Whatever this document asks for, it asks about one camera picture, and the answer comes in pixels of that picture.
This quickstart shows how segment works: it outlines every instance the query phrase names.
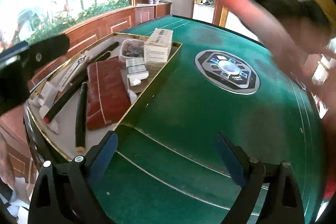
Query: small white box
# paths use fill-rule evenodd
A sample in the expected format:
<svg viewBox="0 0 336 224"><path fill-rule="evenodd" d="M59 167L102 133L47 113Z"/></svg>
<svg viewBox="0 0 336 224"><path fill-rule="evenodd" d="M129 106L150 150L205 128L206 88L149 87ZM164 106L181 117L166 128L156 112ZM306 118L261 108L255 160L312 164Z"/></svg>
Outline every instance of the small white box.
<svg viewBox="0 0 336 224"><path fill-rule="evenodd" d="M141 80L147 79L149 72L142 57L126 59L128 87L140 85Z"/></svg>
<svg viewBox="0 0 336 224"><path fill-rule="evenodd" d="M173 31L156 29L144 43L145 62L166 63L168 61Z"/></svg>

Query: green felt table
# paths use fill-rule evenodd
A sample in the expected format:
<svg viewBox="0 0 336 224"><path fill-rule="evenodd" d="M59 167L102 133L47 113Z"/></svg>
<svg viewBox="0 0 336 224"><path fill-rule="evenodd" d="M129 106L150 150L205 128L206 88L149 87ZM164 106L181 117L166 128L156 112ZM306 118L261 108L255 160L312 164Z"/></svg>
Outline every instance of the green felt table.
<svg viewBox="0 0 336 224"><path fill-rule="evenodd" d="M305 220L320 206L325 151L320 120L305 91L273 63L270 52L246 37L186 18L168 16L125 30L151 35L173 30L181 42L178 65L134 125L120 125L118 151L93 190L117 223L220 223L240 192L214 148L226 134L248 155L288 160L299 184ZM251 95L223 90L196 68L196 54L221 50L245 60L260 79ZM249 223L260 213L261 190Z"/></svg>

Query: screw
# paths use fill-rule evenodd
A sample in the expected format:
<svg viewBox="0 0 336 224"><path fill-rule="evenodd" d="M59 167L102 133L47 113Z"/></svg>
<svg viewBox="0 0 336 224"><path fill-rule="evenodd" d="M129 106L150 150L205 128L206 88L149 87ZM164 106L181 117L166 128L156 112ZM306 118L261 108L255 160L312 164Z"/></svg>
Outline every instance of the screw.
<svg viewBox="0 0 336 224"><path fill-rule="evenodd" d="M81 161L83 161L83 159L84 159L83 156L77 156L77 157L75 158L75 162L81 162Z"/></svg>
<svg viewBox="0 0 336 224"><path fill-rule="evenodd" d="M38 52L35 56L36 62L40 62L42 59L42 55Z"/></svg>
<svg viewBox="0 0 336 224"><path fill-rule="evenodd" d="M258 161L259 160L256 157L250 157L250 162L256 164L256 163L258 163Z"/></svg>
<svg viewBox="0 0 336 224"><path fill-rule="evenodd" d="M49 167L51 165L51 161L50 160L46 160L44 163L43 163L43 167Z"/></svg>
<svg viewBox="0 0 336 224"><path fill-rule="evenodd" d="M288 161L286 161L286 160L284 160L282 162L282 165L283 165L283 167L290 167L291 166L291 164Z"/></svg>

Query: red cloth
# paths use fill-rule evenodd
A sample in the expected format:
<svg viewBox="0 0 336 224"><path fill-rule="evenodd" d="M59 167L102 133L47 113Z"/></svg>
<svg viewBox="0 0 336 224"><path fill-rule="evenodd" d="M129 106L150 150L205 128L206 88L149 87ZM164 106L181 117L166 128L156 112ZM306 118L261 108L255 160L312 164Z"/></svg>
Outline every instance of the red cloth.
<svg viewBox="0 0 336 224"><path fill-rule="evenodd" d="M131 106L118 57L89 65L87 74L87 129L94 130L118 122Z"/></svg>

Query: white line on table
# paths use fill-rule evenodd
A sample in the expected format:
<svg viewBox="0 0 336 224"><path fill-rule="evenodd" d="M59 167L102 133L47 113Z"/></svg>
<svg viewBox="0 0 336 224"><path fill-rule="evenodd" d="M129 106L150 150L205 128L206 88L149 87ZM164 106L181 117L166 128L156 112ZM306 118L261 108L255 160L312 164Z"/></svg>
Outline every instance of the white line on table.
<svg viewBox="0 0 336 224"><path fill-rule="evenodd" d="M204 202L204 203L206 203L206 204L209 204L209 205L212 205L212 206L221 208L221 209L225 209L225 210L228 210L228 211L231 209L231 208L229 208L229 207L221 206L221 205L218 205L218 204L215 204L215 203L206 201L206 200L201 199L201 198L199 198L199 197L197 197L197 196L194 196L194 195L192 195L192 194L190 194L190 193L187 193L187 192L185 192L185 191L183 191L183 190L181 190L181 189L178 189L178 188L176 188L175 186L170 185L170 184L168 184L167 182L165 182L165 181L159 179L159 178L156 177L155 175L152 175L151 173L147 172L145 169L141 168L141 167L140 167L139 165L137 165L135 162L131 161L129 158L127 158L125 155L123 155L122 153L120 153L118 150L116 150L116 152L117 152L120 156L122 156L125 160L127 160L128 162L130 162L130 163L131 163L132 165L134 165L135 167L139 168L141 171L143 171L143 172L146 173L147 175L149 175L149 176L151 176L152 178L156 179L157 181L163 183L164 185L166 185L166 186L168 186L168 187L170 187L170 188L172 188L172 189L174 189L174 190L176 190L176 191L178 191L178 192L180 192L180 193L182 193L182 194L185 194L185 195L189 196L190 198L197 199L198 201L201 201L201 202ZM259 216L259 213L251 213L251 215L253 215L253 216Z"/></svg>
<svg viewBox="0 0 336 224"><path fill-rule="evenodd" d="M179 25L179 26L177 26L177 27L175 27L175 28L172 28L172 30L174 30L174 29L176 29L176 28L178 28L178 27L181 27L181 26L183 26L183 25L186 25L186 24L188 24L189 22L187 22L187 23L184 23L184 24L182 24L182 25Z"/></svg>
<svg viewBox="0 0 336 224"><path fill-rule="evenodd" d="M176 150L174 150L174 149L170 148L169 146L165 145L164 143L162 143L162 142L160 142L160 141L154 139L154 138L151 137L150 135L146 134L146 133L143 132L140 128L132 127L132 126L129 126L129 125L126 125L126 126L135 129L137 132L141 133L142 135L146 136L147 138L151 139L152 141L156 142L157 144L162 145L164 148L167 148L168 150L174 152L175 154L178 154L179 156L181 156L181 157L183 157L183 158L185 158L185 159L187 159L187 160L190 160L190 161L192 161L193 163L196 163L196 164L198 164L198 165L200 165L200 166L202 166L202 167L204 167L204 168L206 168L206 169L209 169L210 171L216 172L216 173L218 173L218 174L220 174L220 175L223 175L223 176L225 176L225 177L228 177L228 178L232 179L232 177L231 177L230 175L226 174L226 173L220 172L220 171L218 171L218 170L216 170L216 169L214 169L214 168L211 168L211 167L209 167L209 166L207 166L207 165L205 165L205 164L202 164L202 163L200 163L200 162L198 162L198 161L196 161L196 160L193 160L192 158L189 158L189 157L187 157L187 156L181 154L180 152L177 152ZM265 189L265 190L268 190L268 187L266 187L266 186L262 186L262 188Z"/></svg>
<svg viewBox="0 0 336 224"><path fill-rule="evenodd" d="M309 131L310 131L310 140L311 140L311 153L312 153L312 157L314 158L313 136L312 136L312 134L311 134L311 127L310 127L310 122L309 122L308 112L307 112L307 109L306 109L306 104L305 104L305 101L303 100L301 91L300 91L300 95L301 95L302 102L303 102L303 105L304 105L304 109L305 109L305 111L306 111L306 115L307 115L307 121L308 121ZM307 209L308 209L308 205L309 205L309 201L310 201L310 195L311 195L311 191L309 192L309 198L308 198L308 202L307 202L307 208L306 208L306 210L305 210L305 212L304 212L304 216L306 216L306 213L307 213Z"/></svg>
<svg viewBox="0 0 336 224"><path fill-rule="evenodd" d="M302 118L302 114L301 114L301 109L300 109L300 104L299 104L299 100L297 99L296 93L295 93L295 89L293 86L293 83L291 81L291 85L295 94L295 98L296 98L296 102L297 105L299 107L299 112L300 112L300 116L301 116L301 121L302 121L302 127L303 127L303 138L304 138L304 155L305 155L305 159L304 159L304 181L303 181L303 190L302 190L302 196L305 192L305 186L306 186L306 172L307 172L307 143L306 143L306 134L305 134L305 126L303 124L303 118Z"/></svg>
<svg viewBox="0 0 336 224"><path fill-rule="evenodd" d="M171 23L171 24L168 24L168 25L166 25L166 26L160 27L159 29L162 29L162 28L164 28L164 27L167 27L167 26L173 25L173 24L175 24L175 23L177 23L177 22L180 22L180 21L182 21L182 20L183 20L183 19L181 19L181 20L179 20L179 21L175 21L175 22L173 22L173 23Z"/></svg>

